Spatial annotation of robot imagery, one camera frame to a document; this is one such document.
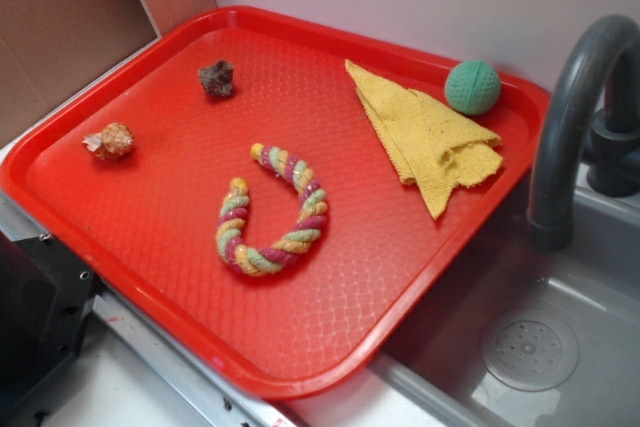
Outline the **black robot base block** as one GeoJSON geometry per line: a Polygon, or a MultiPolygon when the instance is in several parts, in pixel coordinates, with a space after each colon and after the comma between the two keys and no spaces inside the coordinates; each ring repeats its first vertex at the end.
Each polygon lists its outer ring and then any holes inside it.
{"type": "Polygon", "coordinates": [[[59,240],[1,236],[1,420],[80,354],[94,271],[59,240]]]}

